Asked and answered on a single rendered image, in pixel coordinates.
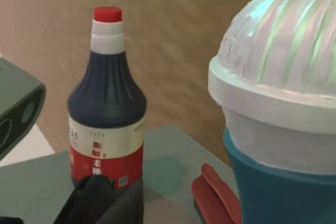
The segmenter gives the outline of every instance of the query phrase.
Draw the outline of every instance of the white bottle neck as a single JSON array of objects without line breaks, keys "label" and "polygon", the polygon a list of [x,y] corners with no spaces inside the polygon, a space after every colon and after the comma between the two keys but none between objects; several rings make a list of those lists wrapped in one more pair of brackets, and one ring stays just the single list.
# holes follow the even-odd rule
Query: white bottle neck
[{"label": "white bottle neck", "polygon": [[101,55],[115,55],[124,52],[122,22],[103,23],[93,20],[90,50]]}]

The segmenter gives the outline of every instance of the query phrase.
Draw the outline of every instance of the red plastic object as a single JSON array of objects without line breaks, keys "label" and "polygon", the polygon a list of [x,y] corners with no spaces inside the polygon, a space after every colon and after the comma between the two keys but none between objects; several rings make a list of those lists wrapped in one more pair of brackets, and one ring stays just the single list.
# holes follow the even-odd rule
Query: red plastic object
[{"label": "red plastic object", "polygon": [[117,7],[96,7],[94,20],[103,23],[115,23],[122,21],[121,9]]},{"label": "red plastic object", "polygon": [[209,165],[192,184],[192,194],[207,224],[241,224],[240,202],[234,192]]}]

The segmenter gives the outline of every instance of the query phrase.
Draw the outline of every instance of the brown floor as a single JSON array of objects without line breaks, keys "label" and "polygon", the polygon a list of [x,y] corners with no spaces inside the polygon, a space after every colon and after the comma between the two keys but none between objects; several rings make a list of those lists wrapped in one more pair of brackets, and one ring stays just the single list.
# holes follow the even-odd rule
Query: brown floor
[{"label": "brown floor", "polygon": [[0,49],[47,86],[38,124],[68,147],[66,99],[88,60],[91,12],[122,7],[128,59],[148,102],[147,127],[176,124],[227,161],[224,117],[207,92],[207,68],[249,0],[0,0]]}]

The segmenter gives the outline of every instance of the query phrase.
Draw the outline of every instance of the domed lid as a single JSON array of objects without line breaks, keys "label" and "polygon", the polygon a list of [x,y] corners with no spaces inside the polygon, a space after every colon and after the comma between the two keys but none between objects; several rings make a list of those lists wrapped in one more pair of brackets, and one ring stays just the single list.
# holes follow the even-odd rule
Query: domed lid
[{"label": "domed lid", "polygon": [[336,0],[252,0],[234,17],[210,69],[213,98],[230,107],[232,89],[221,93],[220,86],[244,90],[240,95],[250,103],[246,107],[249,112],[242,112],[246,116],[254,118],[251,110],[255,110],[253,115],[264,113],[251,108],[252,97],[246,100],[249,92],[263,102],[262,97],[268,97],[273,112],[261,121],[268,122],[277,113],[282,113],[284,120],[291,113],[278,110],[288,106],[302,116],[313,116],[320,108],[336,120]]}]

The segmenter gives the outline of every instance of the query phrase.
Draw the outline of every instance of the red clip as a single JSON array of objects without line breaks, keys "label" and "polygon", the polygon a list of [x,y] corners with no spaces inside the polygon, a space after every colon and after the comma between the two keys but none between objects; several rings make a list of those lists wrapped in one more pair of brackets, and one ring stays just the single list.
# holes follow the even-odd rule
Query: red clip
[{"label": "red clip", "polygon": [[209,164],[192,184],[192,194],[206,224],[241,224],[240,202]]}]

